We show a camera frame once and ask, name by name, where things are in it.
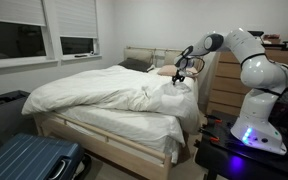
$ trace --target white comforter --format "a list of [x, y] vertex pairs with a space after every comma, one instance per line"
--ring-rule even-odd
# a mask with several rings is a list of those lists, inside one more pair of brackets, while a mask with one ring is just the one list
[[180, 119], [182, 129], [191, 134], [197, 134], [200, 126], [197, 103], [188, 86], [173, 86], [171, 78], [166, 80], [121, 66], [86, 71], [41, 86], [28, 97], [22, 113], [76, 105], [173, 115]]

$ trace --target white robotic arm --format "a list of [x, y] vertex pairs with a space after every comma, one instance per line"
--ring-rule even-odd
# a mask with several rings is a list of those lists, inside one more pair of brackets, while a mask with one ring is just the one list
[[212, 51], [232, 51], [241, 64], [241, 81], [253, 88], [245, 96], [231, 133], [247, 146], [284, 155], [286, 147], [282, 136], [268, 122], [268, 117], [276, 100], [288, 87], [288, 65], [268, 60], [264, 47], [247, 31], [238, 29], [227, 36], [212, 32], [175, 58], [177, 73], [172, 78], [173, 83], [184, 80], [185, 69], [194, 66], [194, 57]]

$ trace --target wooden bed frame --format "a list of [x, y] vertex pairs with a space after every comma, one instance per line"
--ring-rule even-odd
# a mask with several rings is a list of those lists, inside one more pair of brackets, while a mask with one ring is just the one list
[[[119, 166], [122, 166], [147, 179], [168, 179], [169, 171], [172, 167], [171, 156], [169, 155], [55, 112], [35, 114], [34, 119], [38, 132], [42, 136], [54, 135], [66, 140], [78, 142], [87, 151], [99, 155], [100, 157], [116, 163]], [[68, 122], [104, 136], [105, 141], [101, 141], [92, 136], [80, 133], [79, 131], [69, 127], [67, 125]], [[153, 163], [144, 158], [126, 152], [122, 148], [117, 148], [108, 144], [110, 140], [119, 142], [137, 151], [155, 157], [161, 160], [163, 163]]]

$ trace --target window sill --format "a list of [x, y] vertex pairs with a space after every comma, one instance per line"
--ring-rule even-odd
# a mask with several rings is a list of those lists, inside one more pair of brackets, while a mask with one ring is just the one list
[[75, 55], [64, 55], [62, 57], [62, 61], [78, 61], [78, 60], [85, 60], [85, 59], [97, 59], [101, 58], [102, 55], [86, 55], [85, 57], [75, 57]]
[[9, 67], [19, 67], [35, 64], [55, 63], [57, 60], [46, 60], [45, 57], [38, 58], [20, 58], [20, 59], [3, 59], [0, 60], [0, 69]]

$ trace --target blue suitcase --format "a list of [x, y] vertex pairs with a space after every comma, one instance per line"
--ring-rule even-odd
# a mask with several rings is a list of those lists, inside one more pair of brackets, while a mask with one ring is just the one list
[[77, 143], [18, 134], [0, 149], [0, 179], [72, 179], [83, 156]]

